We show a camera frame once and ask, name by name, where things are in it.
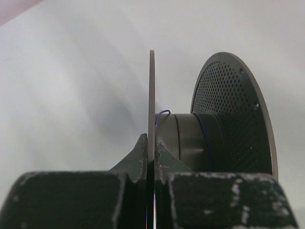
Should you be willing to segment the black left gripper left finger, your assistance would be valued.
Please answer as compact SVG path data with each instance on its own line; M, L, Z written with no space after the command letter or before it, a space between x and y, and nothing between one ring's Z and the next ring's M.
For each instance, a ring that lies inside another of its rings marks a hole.
M109 171L35 171L13 184L3 229L143 229L147 135Z

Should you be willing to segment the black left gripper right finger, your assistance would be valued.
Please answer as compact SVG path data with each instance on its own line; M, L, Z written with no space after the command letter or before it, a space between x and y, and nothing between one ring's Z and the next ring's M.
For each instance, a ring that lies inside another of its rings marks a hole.
M159 229L295 229L282 187L262 173L193 172L155 140Z

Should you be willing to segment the dark perforated cable spool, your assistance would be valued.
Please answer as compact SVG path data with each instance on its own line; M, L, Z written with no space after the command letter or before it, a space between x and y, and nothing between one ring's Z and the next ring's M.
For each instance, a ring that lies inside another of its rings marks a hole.
M155 110L155 53L149 57L148 178L155 180L155 140L193 172L262 173L278 179L275 139L262 91L230 52L213 54L195 83L190 112Z

